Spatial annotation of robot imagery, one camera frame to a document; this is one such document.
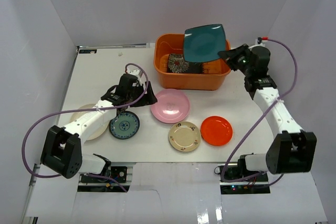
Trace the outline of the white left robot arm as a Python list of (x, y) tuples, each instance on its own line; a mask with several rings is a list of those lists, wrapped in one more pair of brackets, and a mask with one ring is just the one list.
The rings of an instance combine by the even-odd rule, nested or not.
[(129, 107), (157, 102), (151, 83), (140, 83), (138, 76), (125, 73), (119, 84), (111, 87), (89, 112), (63, 127), (52, 126), (46, 136), (40, 161), (66, 179), (77, 173), (90, 173), (101, 182), (110, 178), (111, 162), (98, 154), (83, 154), (88, 138), (105, 123)]

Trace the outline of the teal square plate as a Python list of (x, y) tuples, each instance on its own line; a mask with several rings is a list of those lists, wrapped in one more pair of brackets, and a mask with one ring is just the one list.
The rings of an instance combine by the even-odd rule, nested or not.
[(205, 63), (220, 59), (226, 50), (226, 35), (222, 24), (210, 24), (186, 29), (183, 40), (185, 61)]

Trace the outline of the black square floral plate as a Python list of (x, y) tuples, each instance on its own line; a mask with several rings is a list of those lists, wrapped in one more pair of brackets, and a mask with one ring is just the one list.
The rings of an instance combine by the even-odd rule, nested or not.
[(186, 61), (183, 54), (169, 54), (167, 72), (202, 74), (203, 66), (201, 63)]

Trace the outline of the pink round plate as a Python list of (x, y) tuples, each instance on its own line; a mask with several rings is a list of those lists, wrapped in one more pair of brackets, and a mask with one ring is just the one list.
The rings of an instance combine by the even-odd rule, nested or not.
[(160, 122), (175, 124), (188, 116), (190, 101), (181, 90), (163, 89), (155, 97), (157, 103), (151, 105), (151, 112)]

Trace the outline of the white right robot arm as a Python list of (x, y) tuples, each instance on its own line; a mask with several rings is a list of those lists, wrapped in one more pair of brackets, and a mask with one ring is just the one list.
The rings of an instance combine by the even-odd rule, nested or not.
[(246, 91), (259, 106), (274, 140), (264, 154), (241, 155), (237, 175), (247, 182), (259, 174), (306, 173), (311, 170), (317, 138), (306, 132), (291, 116), (275, 81), (268, 73), (270, 51), (256, 45), (244, 44), (232, 50), (220, 51), (218, 56), (231, 70), (241, 71)]

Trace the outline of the cream white round plate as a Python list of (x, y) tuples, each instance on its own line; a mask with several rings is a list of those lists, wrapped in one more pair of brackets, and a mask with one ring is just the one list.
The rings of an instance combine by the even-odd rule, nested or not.
[[(79, 108), (80, 109), (91, 109), (95, 106), (95, 103), (89, 103), (86, 105), (83, 105)], [(75, 112), (72, 114), (69, 123), (78, 120), (81, 116), (85, 115), (89, 113), (89, 111), (80, 111), (80, 112)], [(102, 135), (106, 129), (108, 128), (108, 122), (106, 122), (104, 125), (101, 125), (101, 127), (99, 129), (97, 129), (87, 140), (94, 140), (96, 138), (98, 138), (100, 135)]]

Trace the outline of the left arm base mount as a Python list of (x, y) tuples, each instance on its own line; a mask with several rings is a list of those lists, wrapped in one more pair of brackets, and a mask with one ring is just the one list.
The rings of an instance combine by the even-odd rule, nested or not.
[[(127, 182), (128, 168), (126, 166), (111, 166), (104, 176), (110, 176), (119, 183)], [(111, 183), (111, 180), (81, 175), (80, 180), (84, 184)]]

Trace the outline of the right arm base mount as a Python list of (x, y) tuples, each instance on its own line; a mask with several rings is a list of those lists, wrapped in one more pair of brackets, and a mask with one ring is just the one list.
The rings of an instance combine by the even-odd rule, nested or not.
[(268, 183), (268, 175), (266, 173), (256, 176), (258, 171), (248, 171), (245, 168), (239, 168), (236, 166), (229, 166), (228, 169), (224, 172), (225, 180), (235, 180), (235, 179), (244, 179), (239, 181), (243, 183), (243, 186), (233, 185), (231, 189), (250, 189), (256, 186), (258, 183)]

